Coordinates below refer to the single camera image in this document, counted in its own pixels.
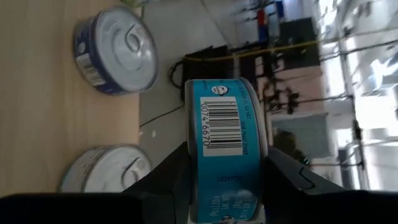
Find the tuna can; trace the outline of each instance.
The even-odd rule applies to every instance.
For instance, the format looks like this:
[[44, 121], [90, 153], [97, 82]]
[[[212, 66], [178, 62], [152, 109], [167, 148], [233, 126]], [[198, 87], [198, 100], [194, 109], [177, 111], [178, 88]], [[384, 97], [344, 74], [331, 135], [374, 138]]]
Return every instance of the tuna can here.
[[136, 146], [103, 146], [81, 155], [67, 170], [61, 192], [122, 192], [150, 172], [147, 156]]
[[141, 19], [127, 7], [112, 7], [80, 22], [73, 51], [85, 79], [103, 93], [139, 93], [155, 82], [155, 43]]
[[267, 139], [256, 92], [243, 79], [186, 82], [195, 223], [250, 221], [261, 207]]

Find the blue can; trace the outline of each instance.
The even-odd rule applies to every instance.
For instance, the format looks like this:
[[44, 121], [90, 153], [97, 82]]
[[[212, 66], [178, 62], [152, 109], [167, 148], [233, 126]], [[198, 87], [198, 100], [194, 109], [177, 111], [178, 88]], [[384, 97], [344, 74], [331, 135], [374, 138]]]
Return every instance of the blue can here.
[[256, 92], [243, 79], [186, 82], [195, 223], [249, 221], [261, 210], [266, 129]]
[[147, 90], [157, 76], [153, 38], [126, 7], [112, 7], [80, 22], [73, 53], [85, 79], [110, 95]]

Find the can lid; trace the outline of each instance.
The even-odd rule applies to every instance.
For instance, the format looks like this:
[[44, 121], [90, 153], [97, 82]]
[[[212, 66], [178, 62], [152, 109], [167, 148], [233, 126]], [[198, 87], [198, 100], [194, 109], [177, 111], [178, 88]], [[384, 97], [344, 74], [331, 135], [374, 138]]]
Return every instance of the can lid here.
[[130, 9], [112, 7], [98, 15], [95, 42], [99, 57], [124, 90], [143, 91], [157, 76], [157, 53], [151, 34]]
[[136, 146], [111, 148], [86, 178], [84, 192], [122, 192], [150, 172], [150, 162]]

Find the table surface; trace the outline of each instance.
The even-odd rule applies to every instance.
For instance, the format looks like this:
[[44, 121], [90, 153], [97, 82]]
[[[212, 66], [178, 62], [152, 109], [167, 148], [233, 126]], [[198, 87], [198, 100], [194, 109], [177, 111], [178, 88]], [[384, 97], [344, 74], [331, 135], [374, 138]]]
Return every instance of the table surface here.
[[139, 96], [108, 96], [80, 75], [75, 24], [117, 0], [0, 2], [0, 195], [53, 192], [85, 150], [139, 139]]

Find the barcode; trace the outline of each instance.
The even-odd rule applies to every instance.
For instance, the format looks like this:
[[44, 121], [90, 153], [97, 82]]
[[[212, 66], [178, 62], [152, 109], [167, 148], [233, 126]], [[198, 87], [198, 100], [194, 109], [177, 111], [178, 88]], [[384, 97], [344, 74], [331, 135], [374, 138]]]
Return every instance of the barcode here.
[[203, 156], [241, 156], [242, 132], [236, 98], [201, 97]]
[[93, 86], [103, 85], [106, 83], [98, 73], [98, 70], [93, 66], [89, 54], [77, 56], [76, 61], [87, 81], [89, 81]]

